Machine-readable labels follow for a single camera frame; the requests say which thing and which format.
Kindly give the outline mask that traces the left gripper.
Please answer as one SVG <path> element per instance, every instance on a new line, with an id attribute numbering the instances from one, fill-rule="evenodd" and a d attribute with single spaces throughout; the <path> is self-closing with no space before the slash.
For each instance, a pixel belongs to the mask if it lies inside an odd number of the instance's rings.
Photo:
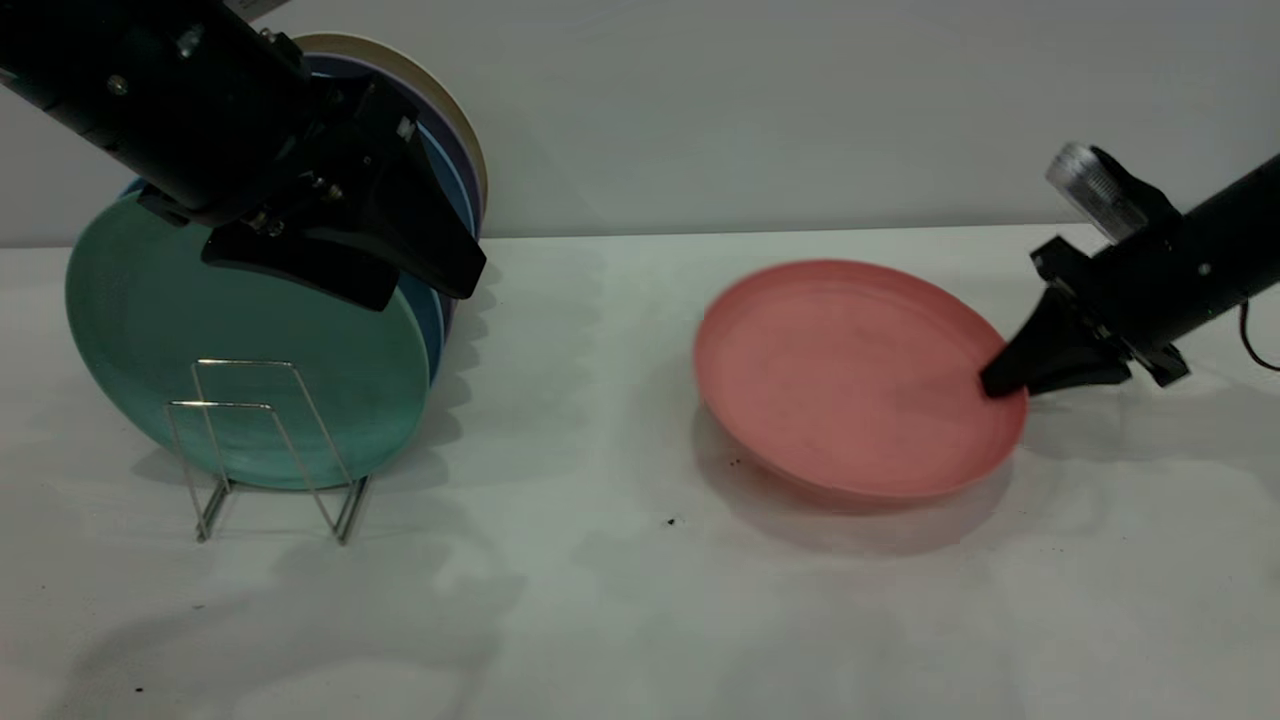
<path id="1" fill-rule="evenodd" d="M 349 33 L 278 35 L 275 46 L 300 61 L 306 120 L 259 179 L 256 231 L 215 229 L 204 263 L 370 311 L 387 307 L 402 275 L 472 297 L 486 255 L 422 176 L 421 65 Z"/>

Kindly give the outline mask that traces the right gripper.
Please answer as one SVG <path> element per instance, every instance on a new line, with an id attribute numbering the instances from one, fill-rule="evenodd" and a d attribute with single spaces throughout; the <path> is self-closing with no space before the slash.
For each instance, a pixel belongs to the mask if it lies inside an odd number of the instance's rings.
<path id="1" fill-rule="evenodd" d="M 1020 331 L 980 372 L 989 398 L 1019 391 L 1041 396 L 1132 379 L 1130 365 L 1146 369 L 1160 387 L 1190 374 L 1179 348 L 1152 345 L 1133 319 L 1133 307 L 1105 281 L 1094 259 L 1064 238 L 1032 252 L 1046 291 Z"/>

